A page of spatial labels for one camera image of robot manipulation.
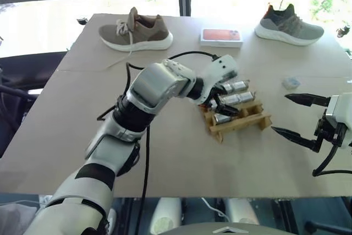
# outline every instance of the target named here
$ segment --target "phone box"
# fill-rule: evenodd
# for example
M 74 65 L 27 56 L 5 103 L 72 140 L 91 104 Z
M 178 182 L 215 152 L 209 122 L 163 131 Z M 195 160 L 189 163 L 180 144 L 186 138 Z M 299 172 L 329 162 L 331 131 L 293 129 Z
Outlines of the phone box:
M 242 43 L 242 34 L 236 29 L 203 28 L 200 35 L 201 46 L 240 48 Z

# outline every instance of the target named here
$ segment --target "gray sneaker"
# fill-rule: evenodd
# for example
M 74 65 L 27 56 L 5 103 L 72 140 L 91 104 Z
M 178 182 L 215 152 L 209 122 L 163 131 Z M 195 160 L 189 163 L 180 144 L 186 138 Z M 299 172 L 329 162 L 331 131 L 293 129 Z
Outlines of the gray sneaker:
M 155 18 L 138 15 L 136 8 L 131 9 L 127 22 L 118 20 L 116 25 L 101 26 L 99 35 L 107 46 L 122 52 L 165 50 L 173 41 L 160 15 Z
M 274 10 L 270 5 L 267 13 L 255 28 L 258 37 L 306 46 L 320 39 L 324 29 L 320 26 L 303 22 L 295 14 L 292 4 L 286 10 Z

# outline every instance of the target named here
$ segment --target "shoe sole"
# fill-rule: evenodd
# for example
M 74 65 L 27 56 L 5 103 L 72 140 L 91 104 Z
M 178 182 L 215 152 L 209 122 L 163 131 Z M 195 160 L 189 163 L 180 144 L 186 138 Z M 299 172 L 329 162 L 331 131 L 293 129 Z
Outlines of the shoe sole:
M 314 40 L 303 40 L 296 37 L 293 37 L 287 33 L 277 30 L 269 30 L 264 28 L 261 24 L 259 24 L 254 29 L 255 34 L 263 39 L 275 40 L 275 41 L 283 41 L 289 44 L 297 45 L 297 46 L 307 46 L 319 40 L 320 38 Z
M 119 45 L 116 43 L 108 42 L 104 40 L 102 37 L 100 38 L 111 49 L 121 51 L 121 52 L 129 52 L 129 51 L 135 52 L 135 51 L 141 51 L 141 50 L 166 50 L 168 47 L 170 47 L 174 39 L 171 32 L 169 32 L 169 35 L 164 40 L 141 41 L 141 42 L 134 43 L 132 45 Z

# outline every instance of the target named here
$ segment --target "wooden rack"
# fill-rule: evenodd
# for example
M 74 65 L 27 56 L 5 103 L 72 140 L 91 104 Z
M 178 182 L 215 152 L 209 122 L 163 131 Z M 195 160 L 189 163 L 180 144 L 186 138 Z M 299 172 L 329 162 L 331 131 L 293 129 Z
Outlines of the wooden rack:
M 200 107 L 210 134 L 219 141 L 219 143 L 223 142 L 223 134 L 226 132 L 244 129 L 254 124 L 258 124 L 259 128 L 264 130 L 272 124 L 270 120 L 271 115 L 263 112 L 262 103 L 259 100 L 238 104 L 234 107 L 240 110 L 239 115 L 232 121 L 218 125 L 215 122 L 215 113 L 205 107 Z

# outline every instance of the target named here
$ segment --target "robotic arm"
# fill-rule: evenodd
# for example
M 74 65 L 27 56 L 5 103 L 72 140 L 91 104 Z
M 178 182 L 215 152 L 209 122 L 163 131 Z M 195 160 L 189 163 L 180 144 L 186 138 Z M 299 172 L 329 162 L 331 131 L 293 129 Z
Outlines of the robotic arm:
M 115 178 L 130 170 L 139 140 L 162 107 L 171 97 L 201 105 L 218 91 L 218 82 L 235 76 L 229 55 L 213 61 L 201 76 L 167 59 L 141 71 L 90 142 L 84 165 L 61 184 L 25 235 L 105 234 Z

